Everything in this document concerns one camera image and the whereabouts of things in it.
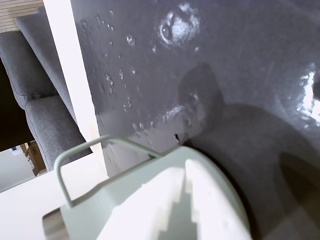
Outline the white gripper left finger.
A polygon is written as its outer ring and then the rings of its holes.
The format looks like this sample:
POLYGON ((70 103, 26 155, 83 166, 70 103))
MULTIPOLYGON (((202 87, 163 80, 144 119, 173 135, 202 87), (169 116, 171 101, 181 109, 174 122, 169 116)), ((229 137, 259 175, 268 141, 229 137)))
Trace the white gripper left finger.
POLYGON ((116 206, 99 240, 156 240, 168 229, 174 203, 179 203, 185 170, 170 167, 160 172, 116 206))

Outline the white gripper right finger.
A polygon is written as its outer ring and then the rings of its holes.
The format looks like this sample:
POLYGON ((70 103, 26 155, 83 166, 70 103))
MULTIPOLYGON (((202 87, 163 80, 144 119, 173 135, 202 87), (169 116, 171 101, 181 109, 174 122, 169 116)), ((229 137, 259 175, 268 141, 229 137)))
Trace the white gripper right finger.
POLYGON ((242 202, 220 170, 187 159, 185 176, 198 240, 252 239, 242 202))

